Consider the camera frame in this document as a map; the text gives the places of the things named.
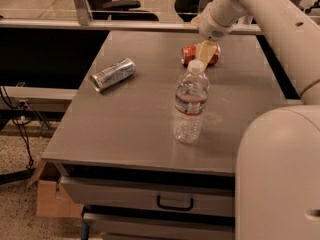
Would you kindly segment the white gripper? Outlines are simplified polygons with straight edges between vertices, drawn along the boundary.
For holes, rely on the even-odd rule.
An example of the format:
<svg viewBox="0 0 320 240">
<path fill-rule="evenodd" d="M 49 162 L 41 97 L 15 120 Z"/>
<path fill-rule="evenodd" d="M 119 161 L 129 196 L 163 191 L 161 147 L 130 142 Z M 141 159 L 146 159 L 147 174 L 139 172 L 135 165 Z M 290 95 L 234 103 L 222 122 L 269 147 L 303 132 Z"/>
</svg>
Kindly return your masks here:
<svg viewBox="0 0 320 240">
<path fill-rule="evenodd" d="M 216 51 L 216 42 L 227 36 L 238 19 L 238 4 L 233 2 L 210 2 L 205 9 L 191 20 L 199 35 L 206 40 L 197 44 L 196 58 L 204 64 L 209 61 Z"/>
</svg>

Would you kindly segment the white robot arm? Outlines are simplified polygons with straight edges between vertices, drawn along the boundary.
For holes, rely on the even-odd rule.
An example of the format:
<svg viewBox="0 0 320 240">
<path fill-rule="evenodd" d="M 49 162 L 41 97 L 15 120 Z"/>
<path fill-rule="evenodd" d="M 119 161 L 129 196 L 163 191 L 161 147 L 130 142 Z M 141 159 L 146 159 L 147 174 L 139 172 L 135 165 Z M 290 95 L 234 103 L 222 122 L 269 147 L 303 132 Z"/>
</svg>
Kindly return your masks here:
<svg viewBox="0 0 320 240">
<path fill-rule="evenodd" d="M 320 240 L 320 27 L 290 0 L 213 0 L 197 17 L 218 41 L 251 14 L 297 101 L 282 99 L 245 130 L 235 167 L 235 240 Z"/>
</svg>

